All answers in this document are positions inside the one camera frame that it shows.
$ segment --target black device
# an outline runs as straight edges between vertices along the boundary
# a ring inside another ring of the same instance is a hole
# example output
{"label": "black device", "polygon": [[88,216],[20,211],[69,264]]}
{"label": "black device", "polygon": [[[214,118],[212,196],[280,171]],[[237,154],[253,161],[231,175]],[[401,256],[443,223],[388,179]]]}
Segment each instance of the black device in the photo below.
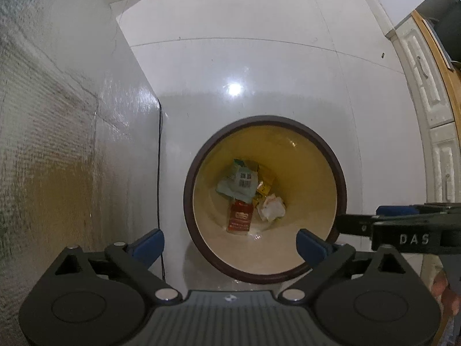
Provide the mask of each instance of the black device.
{"label": "black device", "polygon": [[65,248],[20,309],[29,344],[417,346],[439,327],[438,304],[389,245],[356,252],[303,229],[296,246],[313,270],[277,298],[190,291],[183,299],[147,269],[163,243],[154,230],[104,252]]}

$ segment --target qr code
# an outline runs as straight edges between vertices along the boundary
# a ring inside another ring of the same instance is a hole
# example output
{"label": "qr code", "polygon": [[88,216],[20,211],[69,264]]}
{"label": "qr code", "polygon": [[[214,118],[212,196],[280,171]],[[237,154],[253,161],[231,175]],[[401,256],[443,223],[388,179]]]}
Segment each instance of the qr code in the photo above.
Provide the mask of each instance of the qr code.
{"label": "qr code", "polygon": [[251,187],[251,181],[245,181],[245,180],[241,179],[240,181],[238,181],[238,186],[242,187],[243,189],[247,189],[247,188]]}

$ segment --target finger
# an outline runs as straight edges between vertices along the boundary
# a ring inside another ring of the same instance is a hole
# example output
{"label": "finger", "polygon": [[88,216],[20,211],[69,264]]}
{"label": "finger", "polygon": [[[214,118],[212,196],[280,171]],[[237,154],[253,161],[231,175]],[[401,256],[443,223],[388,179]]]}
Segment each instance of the finger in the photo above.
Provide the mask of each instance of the finger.
{"label": "finger", "polygon": [[434,283],[432,284],[431,293],[434,297],[442,295],[443,291],[448,286],[447,276],[443,270],[441,270],[434,278]]}
{"label": "finger", "polygon": [[451,316],[456,316],[460,311],[461,298],[448,288],[442,293],[441,302]]}

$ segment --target white tile floor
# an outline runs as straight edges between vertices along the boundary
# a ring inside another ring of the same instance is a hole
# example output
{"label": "white tile floor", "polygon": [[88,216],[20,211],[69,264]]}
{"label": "white tile floor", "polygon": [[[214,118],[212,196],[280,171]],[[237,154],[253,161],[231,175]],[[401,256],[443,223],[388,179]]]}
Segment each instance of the white tile floor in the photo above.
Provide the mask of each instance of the white tile floor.
{"label": "white tile floor", "polygon": [[406,79],[365,0],[128,0],[112,9],[165,111],[165,265],[183,293],[204,282],[236,287],[194,258],[182,198],[199,148],[237,119],[276,114],[320,134],[344,171],[350,213],[425,201]]}

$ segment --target cabinet door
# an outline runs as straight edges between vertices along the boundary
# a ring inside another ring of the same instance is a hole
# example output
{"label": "cabinet door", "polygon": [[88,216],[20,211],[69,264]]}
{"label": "cabinet door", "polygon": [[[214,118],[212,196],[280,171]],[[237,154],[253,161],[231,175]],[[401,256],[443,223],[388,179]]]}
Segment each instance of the cabinet door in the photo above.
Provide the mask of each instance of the cabinet door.
{"label": "cabinet door", "polygon": [[453,121],[451,105],[439,68],[413,18],[405,21],[396,33],[418,84],[429,127]]}
{"label": "cabinet door", "polygon": [[436,202],[459,202],[461,158],[455,123],[430,130]]}

